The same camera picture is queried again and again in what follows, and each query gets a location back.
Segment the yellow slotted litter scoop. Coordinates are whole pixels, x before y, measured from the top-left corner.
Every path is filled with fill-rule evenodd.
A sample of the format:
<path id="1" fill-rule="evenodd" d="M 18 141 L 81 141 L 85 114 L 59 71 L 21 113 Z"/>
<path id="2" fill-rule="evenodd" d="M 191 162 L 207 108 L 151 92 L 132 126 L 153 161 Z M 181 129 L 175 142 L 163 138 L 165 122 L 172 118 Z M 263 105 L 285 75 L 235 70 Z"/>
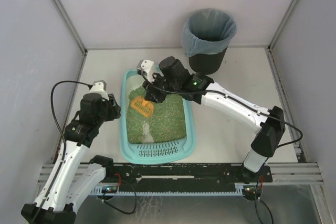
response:
<path id="1" fill-rule="evenodd" d="M 131 108 L 138 111 L 140 114 L 142 114 L 144 117 L 149 118 L 152 116 L 154 112 L 154 105 L 151 101 L 147 101 L 143 97 L 135 97 L 131 103 Z"/>

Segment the teal plastic litter box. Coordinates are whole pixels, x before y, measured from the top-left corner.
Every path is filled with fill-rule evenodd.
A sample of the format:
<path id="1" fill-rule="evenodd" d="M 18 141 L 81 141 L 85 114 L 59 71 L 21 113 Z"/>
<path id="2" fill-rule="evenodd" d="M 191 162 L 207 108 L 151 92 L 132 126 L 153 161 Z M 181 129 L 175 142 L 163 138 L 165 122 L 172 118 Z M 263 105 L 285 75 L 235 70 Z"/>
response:
<path id="1" fill-rule="evenodd" d="M 161 143 L 131 143 L 127 133 L 127 110 L 131 91 L 141 87 L 143 79 L 134 69 L 125 72 L 121 84 L 120 151 L 130 163 L 154 165 L 178 161 L 188 157 L 196 147 L 196 132 L 192 106 L 183 100 L 186 137 Z"/>

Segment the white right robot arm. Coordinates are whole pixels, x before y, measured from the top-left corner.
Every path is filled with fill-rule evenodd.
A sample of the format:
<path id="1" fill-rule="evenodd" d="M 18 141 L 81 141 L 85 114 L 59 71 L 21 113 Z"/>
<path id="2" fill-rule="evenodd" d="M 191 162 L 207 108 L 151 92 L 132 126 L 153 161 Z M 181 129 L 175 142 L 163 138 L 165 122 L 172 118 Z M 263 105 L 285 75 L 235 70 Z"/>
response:
<path id="1" fill-rule="evenodd" d="M 175 94 L 186 101 L 217 109 L 248 126 L 255 137 L 241 166 L 241 177 L 245 183 L 257 179 L 265 162 L 273 157 L 285 132 L 281 108 L 274 106 L 268 109 L 250 103 L 205 74 L 191 74 L 173 56 L 165 58 L 159 65 L 148 59 L 141 60 L 137 73 L 144 79 L 147 101 L 162 103 L 168 95 Z"/>

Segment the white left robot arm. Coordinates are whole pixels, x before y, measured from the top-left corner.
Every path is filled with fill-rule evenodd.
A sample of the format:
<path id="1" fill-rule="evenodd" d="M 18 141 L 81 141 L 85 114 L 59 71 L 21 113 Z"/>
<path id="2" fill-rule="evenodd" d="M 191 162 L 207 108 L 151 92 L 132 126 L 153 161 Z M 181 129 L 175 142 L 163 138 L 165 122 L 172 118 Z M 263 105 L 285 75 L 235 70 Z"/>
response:
<path id="1" fill-rule="evenodd" d="M 121 108 L 113 94 L 90 92 L 83 96 L 80 110 L 65 128 L 65 142 L 40 194 L 24 204 L 21 215 L 28 223 L 74 223 L 76 214 L 94 187 L 114 176 L 111 158 L 96 155 L 85 173 L 74 181 L 76 171 L 104 122 L 116 120 Z"/>

